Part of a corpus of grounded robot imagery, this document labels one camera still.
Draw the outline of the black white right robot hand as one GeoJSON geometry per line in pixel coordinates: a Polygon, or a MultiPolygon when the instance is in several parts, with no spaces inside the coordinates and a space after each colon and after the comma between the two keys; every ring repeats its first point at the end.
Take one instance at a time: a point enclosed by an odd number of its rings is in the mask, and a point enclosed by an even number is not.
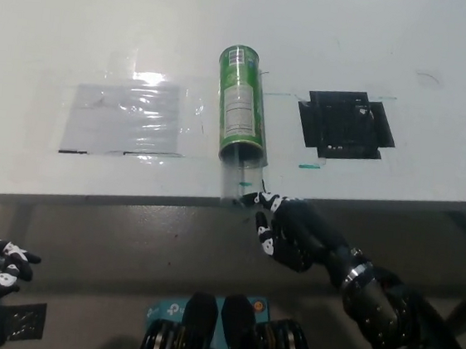
{"type": "Polygon", "coordinates": [[[255,214],[261,247],[270,258],[295,272],[321,264],[333,286],[339,287],[362,262],[342,234],[308,201],[261,191],[244,195],[240,203],[263,207],[255,214]]]}

